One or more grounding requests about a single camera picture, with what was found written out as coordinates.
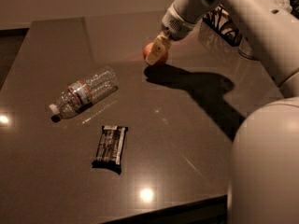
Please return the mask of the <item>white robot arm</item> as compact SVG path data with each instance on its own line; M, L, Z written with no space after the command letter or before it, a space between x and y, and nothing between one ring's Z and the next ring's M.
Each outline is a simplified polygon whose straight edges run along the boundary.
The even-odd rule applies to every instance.
M273 0L174 0L145 61L155 65L218 5L259 66L249 73L249 86L269 87L231 147L227 224L299 224L298 20Z

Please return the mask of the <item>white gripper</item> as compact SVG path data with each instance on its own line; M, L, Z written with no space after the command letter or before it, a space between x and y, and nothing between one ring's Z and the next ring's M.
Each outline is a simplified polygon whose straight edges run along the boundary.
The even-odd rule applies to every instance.
M166 11L162 19L162 32L152 42L152 47L145 58L148 65L154 65L164 54L168 53L171 42L184 39L198 22L198 15L193 9L176 7L174 4Z

